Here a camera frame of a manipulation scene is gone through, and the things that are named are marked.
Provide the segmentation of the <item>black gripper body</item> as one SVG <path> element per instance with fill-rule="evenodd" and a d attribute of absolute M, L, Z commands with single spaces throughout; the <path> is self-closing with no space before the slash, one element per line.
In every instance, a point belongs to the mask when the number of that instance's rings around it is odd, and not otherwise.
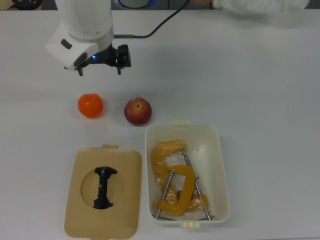
<path fill-rule="evenodd" d="M 106 64 L 111 67 L 116 66 L 116 55 L 115 49 L 112 44 L 110 44 L 106 49 L 95 53 L 86 60 L 88 64 Z"/>

